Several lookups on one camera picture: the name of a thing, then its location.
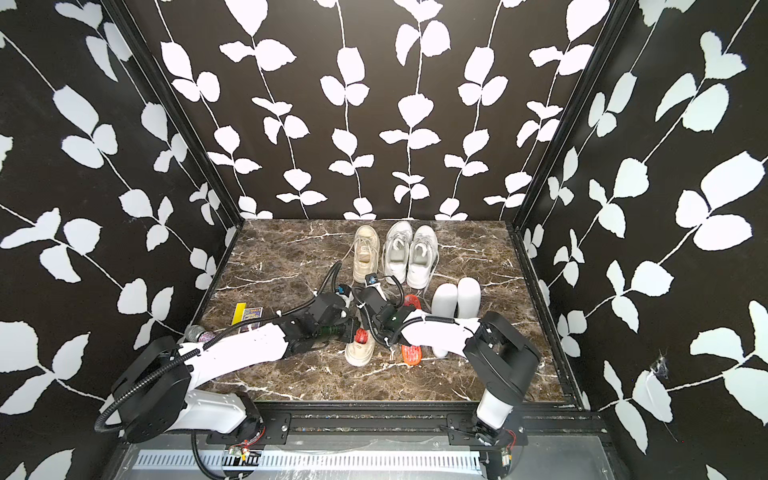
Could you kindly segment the white shoe insole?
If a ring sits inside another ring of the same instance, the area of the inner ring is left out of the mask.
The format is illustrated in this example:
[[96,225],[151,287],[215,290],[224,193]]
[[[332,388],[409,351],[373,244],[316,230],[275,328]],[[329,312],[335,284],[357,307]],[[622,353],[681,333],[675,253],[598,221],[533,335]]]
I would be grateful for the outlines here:
[[481,304],[481,286],[475,278],[462,278],[457,284],[457,317],[477,318]]
[[444,283],[437,287],[431,302],[433,316],[454,318],[458,301],[458,287]]

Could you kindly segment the yellow small box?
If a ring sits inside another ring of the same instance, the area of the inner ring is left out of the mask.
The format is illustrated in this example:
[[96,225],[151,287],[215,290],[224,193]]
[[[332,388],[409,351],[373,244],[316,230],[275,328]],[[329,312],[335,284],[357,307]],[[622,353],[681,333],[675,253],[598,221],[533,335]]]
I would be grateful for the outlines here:
[[231,322],[232,326],[237,325],[243,321],[246,308],[247,308],[247,304],[245,302],[240,302],[236,304],[235,311],[232,317],[232,322]]

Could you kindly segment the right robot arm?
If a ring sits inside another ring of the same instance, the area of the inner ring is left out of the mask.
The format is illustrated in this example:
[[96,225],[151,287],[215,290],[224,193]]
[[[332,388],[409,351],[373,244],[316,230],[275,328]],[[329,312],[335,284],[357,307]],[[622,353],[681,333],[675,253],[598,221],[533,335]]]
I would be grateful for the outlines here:
[[465,358],[484,386],[473,424],[456,430],[487,447],[521,444],[514,411],[541,361],[538,349],[510,321],[488,311],[479,318],[434,315],[387,298],[377,282],[352,289],[364,328],[385,347],[436,348]]

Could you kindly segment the white sneaker one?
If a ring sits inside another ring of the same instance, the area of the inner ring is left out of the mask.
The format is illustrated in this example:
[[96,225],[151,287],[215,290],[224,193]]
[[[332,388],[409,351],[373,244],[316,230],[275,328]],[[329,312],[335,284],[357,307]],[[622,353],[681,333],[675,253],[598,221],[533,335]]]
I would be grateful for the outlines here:
[[413,228],[408,221],[396,222],[387,232],[383,248],[383,269],[388,281],[404,284],[413,240]]
[[406,282],[412,289],[425,289],[439,258],[438,240],[429,225],[420,226],[410,244]]

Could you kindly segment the small printed card pack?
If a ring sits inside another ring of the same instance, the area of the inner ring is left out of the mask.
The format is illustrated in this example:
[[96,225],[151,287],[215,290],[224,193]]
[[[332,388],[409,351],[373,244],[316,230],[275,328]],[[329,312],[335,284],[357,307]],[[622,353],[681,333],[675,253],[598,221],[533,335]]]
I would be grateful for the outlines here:
[[247,322],[248,326],[251,328],[257,328],[261,323],[262,316],[262,307],[250,307],[244,310],[242,321]]

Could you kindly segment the red fuzzy insole orange trim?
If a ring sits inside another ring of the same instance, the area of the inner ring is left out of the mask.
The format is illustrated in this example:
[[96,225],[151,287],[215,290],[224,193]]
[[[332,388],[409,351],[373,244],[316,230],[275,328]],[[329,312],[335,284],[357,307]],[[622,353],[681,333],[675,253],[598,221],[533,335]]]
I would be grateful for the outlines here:
[[[415,295],[409,294],[405,296],[404,305],[414,307],[415,309],[421,308],[421,302]],[[420,346],[401,346],[401,354],[403,361],[408,366],[417,366],[422,361],[422,349]]]

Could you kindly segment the beige sneaker one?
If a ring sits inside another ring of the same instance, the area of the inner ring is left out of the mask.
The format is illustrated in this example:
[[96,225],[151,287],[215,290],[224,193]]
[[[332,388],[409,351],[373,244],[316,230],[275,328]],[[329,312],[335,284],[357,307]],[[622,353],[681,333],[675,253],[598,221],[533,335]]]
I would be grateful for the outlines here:
[[360,226],[355,232],[352,249],[353,280],[365,283],[368,275],[378,271],[380,241],[375,229],[370,225]]
[[[350,365],[362,367],[367,365],[372,359],[376,340],[373,333],[372,322],[366,307],[357,300],[354,300],[353,304],[355,305],[356,313],[355,321],[353,322],[354,331],[352,332],[352,340],[345,347],[345,358]],[[355,333],[358,328],[363,328],[369,334],[368,342],[364,345],[354,341]]]

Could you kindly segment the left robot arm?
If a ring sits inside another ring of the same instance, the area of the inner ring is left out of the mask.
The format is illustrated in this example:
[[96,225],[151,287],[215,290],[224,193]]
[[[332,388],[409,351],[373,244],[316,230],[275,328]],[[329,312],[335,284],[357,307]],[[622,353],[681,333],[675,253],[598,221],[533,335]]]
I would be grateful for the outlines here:
[[315,296],[278,315],[242,320],[218,333],[202,331],[189,342],[170,336],[150,342],[113,384],[95,432],[122,433],[129,443],[187,434],[198,470],[209,479],[224,478],[203,463],[199,435],[249,455],[267,426],[247,395],[203,391],[201,385],[307,353],[322,339],[353,340],[359,324],[349,312],[353,292],[337,280],[341,267],[335,262]]

